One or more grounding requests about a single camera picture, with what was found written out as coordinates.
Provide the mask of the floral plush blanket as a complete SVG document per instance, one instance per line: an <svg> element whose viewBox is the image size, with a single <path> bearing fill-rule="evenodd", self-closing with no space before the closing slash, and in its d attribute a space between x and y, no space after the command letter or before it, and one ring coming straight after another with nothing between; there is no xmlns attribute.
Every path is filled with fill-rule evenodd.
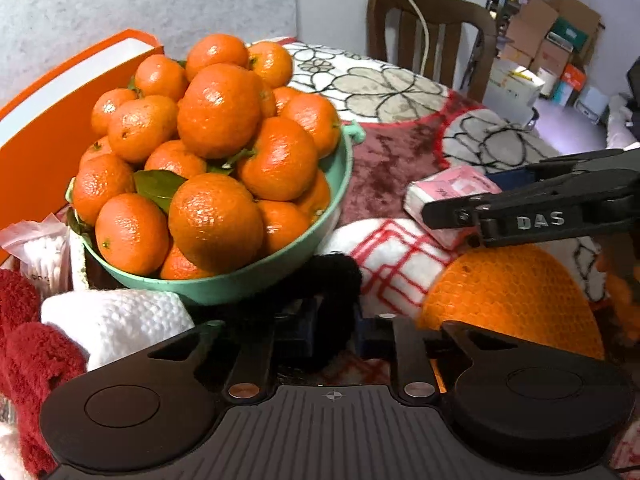
<svg viewBox="0 0 640 480"><path fill-rule="evenodd" d="M319 252L336 252L341 262L354 258L365 315L415 318L454 254L428 240L405 211L409 184L447 166L493 174L557 151L536 130L411 70L293 38L278 44L292 58L288 90L320 94L344 122L359 122L367 133L354 147L340 221Z"/></svg>

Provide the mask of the green fruit bowl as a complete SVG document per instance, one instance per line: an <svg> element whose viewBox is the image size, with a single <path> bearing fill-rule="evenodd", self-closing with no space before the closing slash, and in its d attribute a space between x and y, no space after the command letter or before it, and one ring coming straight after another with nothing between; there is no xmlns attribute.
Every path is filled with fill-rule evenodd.
<svg viewBox="0 0 640 480"><path fill-rule="evenodd" d="M354 146L366 140L367 133L358 122L342 125L342 138L336 151L320 162L320 169L328 179L332 202L305 234L280 252L256 261L230 274L199 278L198 280L165 281L145 278L118 270L104 261L96 249L92 235L79 226L73 211L67 214L73 239L81 242L82 258L95 262L100 275L111 275L112 280L131 289L163 290L174 292L185 304L214 306L253 295L282 280L302 266L326 242L340 220L343 203L354 166Z"/></svg>

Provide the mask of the red fluffy towel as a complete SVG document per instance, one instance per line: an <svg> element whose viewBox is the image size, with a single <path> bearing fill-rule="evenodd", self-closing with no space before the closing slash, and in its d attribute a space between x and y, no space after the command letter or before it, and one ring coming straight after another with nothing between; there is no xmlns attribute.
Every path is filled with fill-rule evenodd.
<svg viewBox="0 0 640 480"><path fill-rule="evenodd" d="M1 394L16 409L23 464L40 479L56 463L40 430L44 400L85 374L87 359L73 341L40 322L40 296L17 271L1 271Z"/></svg>

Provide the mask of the cotton swab packet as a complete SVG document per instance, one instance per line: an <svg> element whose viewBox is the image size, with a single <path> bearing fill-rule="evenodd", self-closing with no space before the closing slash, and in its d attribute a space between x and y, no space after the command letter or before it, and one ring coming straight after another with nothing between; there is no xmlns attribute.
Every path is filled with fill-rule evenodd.
<svg viewBox="0 0 640 480"><path fill-rule="evenodd" d="M20 271L41 300L68 291L70 229L55 214L13 223L1 231L1 248L20 262Z"/></svg>

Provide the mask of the white waffle towel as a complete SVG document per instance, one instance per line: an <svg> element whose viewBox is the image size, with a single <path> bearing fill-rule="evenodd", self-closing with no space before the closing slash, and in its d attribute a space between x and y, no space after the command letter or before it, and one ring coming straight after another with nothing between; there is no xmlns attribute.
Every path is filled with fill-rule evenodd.
<svg viewBox="0 0 640 480"><path fill-rule="evenodd" d="M41 322L51 325L88 358L92 372L194 327L173 292L74 290L43 301Z"/></svg>

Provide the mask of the pink tissue pack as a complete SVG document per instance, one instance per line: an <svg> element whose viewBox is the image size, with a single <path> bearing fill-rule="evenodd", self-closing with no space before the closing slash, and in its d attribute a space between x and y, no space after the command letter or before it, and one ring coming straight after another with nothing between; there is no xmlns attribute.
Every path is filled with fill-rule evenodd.
<svg viewBox="0 0 640 480"><path fill-rule="evenodd" d="M455 166L442 170L431 177L409 184L402 206L405 212L419 223L436 242L447 250L461 245L465 237L473 233L472 228L456 226L450 229L435 229L428 226L422 218L422 209L426 204L451 200L476 194L497 194L501 190L495 182L471 166Z"/></svg>

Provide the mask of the stacked cardboard boxes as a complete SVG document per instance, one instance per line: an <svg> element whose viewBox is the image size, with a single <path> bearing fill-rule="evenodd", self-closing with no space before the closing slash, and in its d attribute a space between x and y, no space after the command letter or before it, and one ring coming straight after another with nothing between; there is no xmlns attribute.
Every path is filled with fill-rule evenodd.
<svg viewBox="0 0 640 480"><path fill-rule="evenodd" d="M508 21L483 104L520 126L540 98L564 106L586 85L601 17L579 0L527 0Z"/></svg>

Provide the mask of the dark wooden chair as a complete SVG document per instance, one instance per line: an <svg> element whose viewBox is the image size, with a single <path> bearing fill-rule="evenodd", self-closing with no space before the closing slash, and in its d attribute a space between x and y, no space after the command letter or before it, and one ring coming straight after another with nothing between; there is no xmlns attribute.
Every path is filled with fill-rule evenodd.
<svg viewBox="0 0 640 480"><path fill-rule="evenodd" d="M474 29L476 39L462 82L466 96L483 101L498 39L487 9L465 0L368 0L370 58L388 58L387 18L393 13L398 15L397 64L449 88L454 85L463 29Z"/></svg>

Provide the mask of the orange storage box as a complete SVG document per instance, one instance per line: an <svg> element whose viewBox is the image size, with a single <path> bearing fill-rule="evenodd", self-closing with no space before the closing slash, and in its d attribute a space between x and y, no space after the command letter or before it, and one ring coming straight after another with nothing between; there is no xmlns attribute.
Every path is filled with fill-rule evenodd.
<svg viewBox="0 0 640 480"><path fill-rule="evenodd" d="M96 138L94 103L126 86L145 58L163 50L147 32L125 29L56 66L2 107L2 228L63 208L80 156Z"/></svg>

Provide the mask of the pile of tangerines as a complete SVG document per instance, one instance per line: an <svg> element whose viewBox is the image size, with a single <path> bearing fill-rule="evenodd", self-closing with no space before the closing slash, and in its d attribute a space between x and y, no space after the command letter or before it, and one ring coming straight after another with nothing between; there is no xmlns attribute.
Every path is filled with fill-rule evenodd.
<svg viewBox="0 0 640 480"><path fill-rule="evenodd" d="M68 224L106 266L201 281L310 252L346 178L337 111L292 86L281 41L198 40L143 60L93 105L94 142L67 190Z"/></svg>

